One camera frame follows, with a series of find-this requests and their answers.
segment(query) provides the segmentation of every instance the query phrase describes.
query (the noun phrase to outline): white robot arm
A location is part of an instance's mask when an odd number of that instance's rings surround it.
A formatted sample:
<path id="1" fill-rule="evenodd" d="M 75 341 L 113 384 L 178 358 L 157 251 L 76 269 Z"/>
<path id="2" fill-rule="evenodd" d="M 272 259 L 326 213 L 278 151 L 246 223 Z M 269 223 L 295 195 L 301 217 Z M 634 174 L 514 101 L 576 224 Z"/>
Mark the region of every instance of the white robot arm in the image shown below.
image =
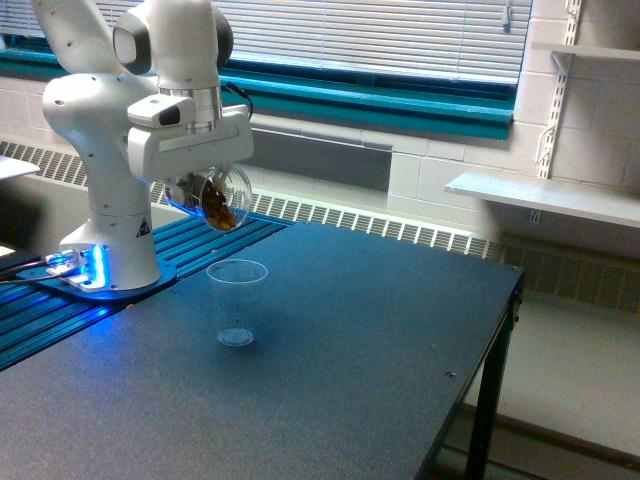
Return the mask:
<path id="1" fill-rule="evenodd" d="M 230 55 L 228 24 L 209 0 L 147 0 L 113 34 L 92 1 L 32 4 L 60 63 L 75 73 L 53 80 L 43 104 L 85 164 L 90 199 L 89 220 L 61 242 L 61 250 L 81 253 L 78 264 L 50 273 L 80 271 L 66 281 L 85 292 L 149 286 L 160 270 L 148 183 L 165 182 L 173 203 L 207 216 L 203 193 L 226 202 L 234 195 L 225 191 L 231 164 L 253 154 L 246 107 L 220 101 L 217 64 Z M 229 215 L 210 223 L 239 226 Z"/>

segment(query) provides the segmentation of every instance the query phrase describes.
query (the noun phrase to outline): window sill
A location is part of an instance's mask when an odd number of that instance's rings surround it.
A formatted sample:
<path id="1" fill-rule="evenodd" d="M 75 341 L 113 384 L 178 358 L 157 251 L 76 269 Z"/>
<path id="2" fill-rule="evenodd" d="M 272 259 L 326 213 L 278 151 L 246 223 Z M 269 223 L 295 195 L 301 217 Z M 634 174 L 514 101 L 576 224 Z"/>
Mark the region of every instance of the window sill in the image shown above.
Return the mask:
<path id="1" fill-rule="evenodd" d="M 256 109 L 309 115 L 372 126 L 506 140 L 513 119 L 513 100 L 385 89 L 324 80 L 227 70 L 233 82 L 252 97 Z M 0 51 L 0 74 L 39 78 L 66 72 L 52 53 Z M 234 94 L 227 101 L 237 102 Z"/>

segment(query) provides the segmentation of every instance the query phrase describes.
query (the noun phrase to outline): cable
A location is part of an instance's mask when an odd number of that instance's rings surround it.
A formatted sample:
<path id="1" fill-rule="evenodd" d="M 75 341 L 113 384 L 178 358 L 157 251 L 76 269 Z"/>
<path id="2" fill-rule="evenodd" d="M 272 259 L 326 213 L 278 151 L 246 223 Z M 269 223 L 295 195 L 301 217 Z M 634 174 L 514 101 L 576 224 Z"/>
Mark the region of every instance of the cable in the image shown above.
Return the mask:
<path id="1" fill-rule="evenodd" d="M 12 267 L 12 268 L 7 268 L 6 270 L 2 270 L 0 272 L 0 277 L 6 277 L 7 275 L 12 275 L 15 273 L 19 273 L 23 270 L 28 270 L 29 268 L 42 267 L 44 265 L 45 265 L 44 260 L 24 263 L 22 265 L 18 265 L 17 267 Z"/>
<path id="2" fill-rule="evenodd" d="M 251 96 L 249 96 L 247 91 L 231 82 L 227 82 L 224 89 L 239 95 L 249 103 L 249 120 L 251 120 L 251 117 L 253 117 L 253 100 L 251 100 Z"/>
<path id="3" fill-rule="evenodd" d="M 24 285 L 24 284 L 28 284 L 28 283 L 44 282 L 45 280 L 55 280 L 56 278 L 62 278 L 64 276 L 66 276 L 66 275 L 64 275 L 64 274 L 61 274 L 61 275 L 49 275 L 49 276 L 46 276 L 46 277 L 27 278 L 25 280 L 22 280 L 22 279 L 2 280 L 2 281 L 0 281 L 0 285 L 9 285 L 9 284 Z"/>

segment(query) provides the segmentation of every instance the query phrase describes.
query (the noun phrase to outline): window blinds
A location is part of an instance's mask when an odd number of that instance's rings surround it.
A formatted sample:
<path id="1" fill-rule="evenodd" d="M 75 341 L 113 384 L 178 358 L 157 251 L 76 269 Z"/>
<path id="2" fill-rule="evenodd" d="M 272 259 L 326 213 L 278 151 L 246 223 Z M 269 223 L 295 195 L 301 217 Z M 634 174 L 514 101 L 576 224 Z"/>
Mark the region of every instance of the window blinds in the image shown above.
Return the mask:
<path id="1" fill-rule="evenodd" d="M 234 29 L 236 60 L 516 83 L 531 2 L 214 0 L 213 4 L 225 12 Z M 113 23 L 138 2 L 97 3 Z M 28 0 L 0 0 L 0 29 L 42 36 Z"/>

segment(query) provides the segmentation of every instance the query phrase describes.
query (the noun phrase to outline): shelf bracket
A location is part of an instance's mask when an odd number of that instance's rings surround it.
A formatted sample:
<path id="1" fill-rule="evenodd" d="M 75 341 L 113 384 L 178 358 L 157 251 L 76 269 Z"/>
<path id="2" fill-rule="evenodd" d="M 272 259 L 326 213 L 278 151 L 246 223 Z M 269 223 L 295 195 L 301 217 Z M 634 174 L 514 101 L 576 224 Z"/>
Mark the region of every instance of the shelf bracket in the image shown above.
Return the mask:
<path id="1" fill-rule="evenodd" d="M 565 0 L 565 6 L 569 19 L 564 37 L 565 45 L 575 45 L 578 34 L 578 26 L 580 24 L 580 13 L 582 11 L 583 0 Z M 538 177 L 547 179 L 551 171 L 551 163 L 556 148 L 556 140 L 558 137 L 558 129 L 560 127 L 560 117 L 564 107 L 564 99 L 567 91 L 567 82 L 569 81 L 569 72 L 571 71 L 570 55 L 559 52 L 552 52 L 551 58 L 558 67 L 558 79 L 556 89 L 553 96 L 551 107 L 551 115 L 547 123 L 547 129 L 542 132 L 538 142 L 538 151 L 536 153 L 536 165 L 538 166 Z"/>

